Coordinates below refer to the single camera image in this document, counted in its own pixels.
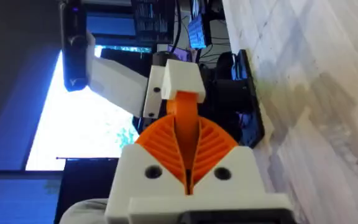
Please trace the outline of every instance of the window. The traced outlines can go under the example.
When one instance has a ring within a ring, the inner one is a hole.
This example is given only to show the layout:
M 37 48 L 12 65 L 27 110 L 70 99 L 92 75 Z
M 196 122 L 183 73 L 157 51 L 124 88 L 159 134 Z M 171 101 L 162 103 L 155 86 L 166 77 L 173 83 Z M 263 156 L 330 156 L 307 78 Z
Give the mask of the window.
M 96 56 L 102 48 L 96 46 Z M 63 170 L 58 157 L 119 157 L 139 137 L 132 118 L 88 87 L 67 92 L 60 52 L 26 170 Z

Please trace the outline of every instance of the white plastic base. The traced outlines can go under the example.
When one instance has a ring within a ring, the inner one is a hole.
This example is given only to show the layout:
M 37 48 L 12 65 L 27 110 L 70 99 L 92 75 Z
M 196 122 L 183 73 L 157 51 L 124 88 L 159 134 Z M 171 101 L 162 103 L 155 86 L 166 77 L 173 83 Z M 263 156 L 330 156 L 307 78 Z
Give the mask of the white plastic base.
M 184 186 L 163 169 L 158 179 L 147 179 L 144 170 L 159 164 L 142 146 L 126 146 L 118 163 L 105 216 L 108 223 L 176 223 L 189 211 L 285 208 L 285 194 L 266 194 L 254 155 L 248 147 L 235 147 L 215 168 L 231 172 L 229 180 L 215 177 L 214 169 L 186 196 Z

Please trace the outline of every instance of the wooden table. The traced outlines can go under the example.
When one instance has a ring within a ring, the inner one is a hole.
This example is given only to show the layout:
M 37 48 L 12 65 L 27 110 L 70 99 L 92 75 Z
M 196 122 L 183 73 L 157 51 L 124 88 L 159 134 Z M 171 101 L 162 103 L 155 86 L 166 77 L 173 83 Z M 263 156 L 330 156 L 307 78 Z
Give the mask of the wooden table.
M 358 223 L 358 1 L 224 0 L 246 49 L 266 129 L 255 149 L 269 192 L 300 223 Z

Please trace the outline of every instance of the screw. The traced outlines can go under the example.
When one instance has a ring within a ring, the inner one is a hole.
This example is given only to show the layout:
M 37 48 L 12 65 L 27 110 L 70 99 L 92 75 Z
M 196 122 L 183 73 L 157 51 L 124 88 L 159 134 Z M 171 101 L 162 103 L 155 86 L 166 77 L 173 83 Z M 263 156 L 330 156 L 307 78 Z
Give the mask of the screw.
M 231 172 L 225 167 L 216 168 L 214 174 L 219 180 L 229 180 L 231 178 Z
M 160 166 L 149 166 L 146 168 L 144 175 L 149 179 L 157 179 L 162 175 L 162 169 Z

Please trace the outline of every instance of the cable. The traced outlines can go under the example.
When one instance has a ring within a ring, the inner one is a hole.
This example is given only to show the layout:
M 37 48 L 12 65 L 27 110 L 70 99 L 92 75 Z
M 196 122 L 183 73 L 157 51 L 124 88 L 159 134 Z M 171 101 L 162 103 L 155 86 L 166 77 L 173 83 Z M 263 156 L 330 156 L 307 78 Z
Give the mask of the cable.
M 176 4 L 177 4 L 177 13 L 178 13 L 178 21 L 181 21 L 181 12 L 180 12 L 180 3 L 179 0 L 175 0 Z M 172 49 L 171 49 L 171 53 L 174 53 L 178 42 L 179 42 L 179 38 L 180 38 L 180 32 L 181 32 L 181 24 L 179 24 L 178 26 L 178 32 L 177 32 L 177 36 L 175 37 L 175 42 L 173 43 Z
M 210 56 L 217 56 L 217 55 L 221 55 L 221 54 L 211 54 L 211 55 L 205 55 L 204 57 L 201 57 L 201 58 L 206 58 L 206 57 L 210 57 Z
M 216 58 L 212 58 L 212 59 L 210 59 L 210 60 L 208 60 L 208 61 L 202 61 L 201 63 L 205 63 L 205 62 L 212 62 L 213 60 L 216 60 L 216 59 L 218 59 L 219 57 L 216 57 Z
M 219 39 L 219 40 L 229 40 L 229 38 L 227 37 L 211 37 L 212 39 Z
M 230 43 L 214 43 L 214 45 L 230 46 Z
M 214 47 L 214 44 L 211 44 L 211 48 L 205 54 L 203 54 L 201 57 L 204 57 L 205 55 L 207 55 L 212 50 L 213 47 Z
M 198 49 L 197 54 L 196 54 L 196 58 L 195 58 L 195 63 L 198 63 L 200 61 L 200 55 L 201 55 L 201 49 Z

